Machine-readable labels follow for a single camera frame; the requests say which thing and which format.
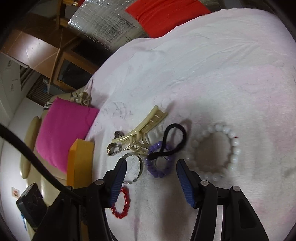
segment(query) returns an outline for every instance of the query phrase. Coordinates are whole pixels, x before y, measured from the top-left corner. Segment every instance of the magenta cushion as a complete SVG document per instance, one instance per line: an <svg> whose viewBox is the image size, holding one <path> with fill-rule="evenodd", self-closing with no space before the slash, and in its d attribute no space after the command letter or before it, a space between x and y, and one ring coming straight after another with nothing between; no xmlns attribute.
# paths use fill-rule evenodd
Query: magenta cushion
<svg viewBox="0 0 296 241"><path fill-rule="evenodd" d="M45 116L36 140L40 156L67 172L68 152L77 138L85 139L99 110L56 98Z"/></svg>

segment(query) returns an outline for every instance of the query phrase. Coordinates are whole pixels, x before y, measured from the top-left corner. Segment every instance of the white beaded bracelet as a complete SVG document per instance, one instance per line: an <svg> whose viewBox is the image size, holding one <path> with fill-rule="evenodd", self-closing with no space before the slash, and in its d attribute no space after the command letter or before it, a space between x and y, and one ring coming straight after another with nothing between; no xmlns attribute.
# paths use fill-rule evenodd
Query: white beaded bracelet
<svg viewBox="0 0 296 241"><path fill-rule="evenodd" d="M222 172L221 173L211 173L211 172L202 172L199 171L199 168L197 167L197 163L194 162L195 170L198 172L199 176L201 179L206 179L208 181L215 181L218 182L221 177L225 177L225 174L228 171L232 171L234 169L235 164L238 162L238 157L239 154L241 153L241 149L238 147L239 146L239 138L236 136L235 132L230 129L229 126L223 126L221 124L216 124L214 126L209 126L207 130L203 130L201 134L198 134L196 136L196 139L191 141L191 148L189 148L189 156L187 157L188 161L193 161L192 157L195 152L195 148L199 146L199 142L202 142L204 138L209 137L211 134L215 132L222 132L225 135L228 136L230 140L230 144L232 147L232 154L229 157L229 163L227 164L227 168L222 167Z"/></svg>

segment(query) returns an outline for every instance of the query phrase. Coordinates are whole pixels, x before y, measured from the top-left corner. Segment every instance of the black hair tie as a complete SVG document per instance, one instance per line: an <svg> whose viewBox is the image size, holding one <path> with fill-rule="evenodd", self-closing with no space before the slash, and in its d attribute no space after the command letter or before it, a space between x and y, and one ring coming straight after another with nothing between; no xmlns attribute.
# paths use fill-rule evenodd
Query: black hair tie
<svg viewBox="0 0 296 241"><path fill-rule="evenodd" d="M181 130L182 133L183 133L183 138L182 138L181 142L177 145L177 147L175 149L172 149L170 151L164 152L163 150L165 149L165 146L166 146L166 141L167 141L168 133L169 133L169 131L172 128L177 128L177 129ZM186 130L184 129L184 127L181 126L180 124L177 124L177 123L170 124L165 129L165 132L163 134L163 143L161 145L161 148L160 148L159 152L153 152L153 153L149 154L147 156L147 159L154 160L154 159L156 159L157 157L160 157L160 156L170 156L170 155L173 155L173 154L177 153L178 151L180 151L185 146L186 141L187 141L187 133L186 133Z"/></svg>

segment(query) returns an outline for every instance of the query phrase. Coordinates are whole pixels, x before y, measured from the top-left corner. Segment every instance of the red beaded bracelet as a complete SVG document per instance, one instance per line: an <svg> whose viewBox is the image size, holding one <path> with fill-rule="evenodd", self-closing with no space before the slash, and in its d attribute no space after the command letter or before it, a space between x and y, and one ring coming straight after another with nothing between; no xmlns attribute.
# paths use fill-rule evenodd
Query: red beaded bracelet
<svg viewBox="0 0 296 241"><path fill-rule="evenodd" d="M116 207L115 207L115 203L112 204L111 210L113 211L112 213L115 215L115 217L122 219L128 215L129 204L131 201L129 198L129 192L128 192L127 187L122 187L120 189L120 192L123 192L124 199L125 199L124 200L125 205L124 205L123 211L122 211L122 213L117 212Z"/></svg>

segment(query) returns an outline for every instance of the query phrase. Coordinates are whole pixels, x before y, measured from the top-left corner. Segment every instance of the bed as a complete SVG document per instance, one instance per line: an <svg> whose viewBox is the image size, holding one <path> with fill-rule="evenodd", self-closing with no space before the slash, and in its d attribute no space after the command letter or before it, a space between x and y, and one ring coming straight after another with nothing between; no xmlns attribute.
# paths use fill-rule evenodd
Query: bed
<svg viewBox="0 0 296 241"><path fill-rule="evenodd" d="M128 133L154 105L168 112L149 133L155 143L171 123L189 133L187 161L205 164L191 141L208 125L226 123L240 138L236 168L216 186L238 185L270 240L283 240L296 221L296 43L273 14L257 9L221 10L193 19L157 39L135 39L116 51L86 86L100 112L87 140L95 142L93 180L114 168L126 152L107 156L114 132ZM177 132L173 142L181 139ZM215 166L227 158L224 139L214 141ZM127 159L128 177L137 159ZM197 210L184 198L176 171L155 179L144 168L129 185L128 216L106 210L118 240L190 240ZM123 203L118 199L118 209ZM220 240L218 207L215 240Z"/></svg>

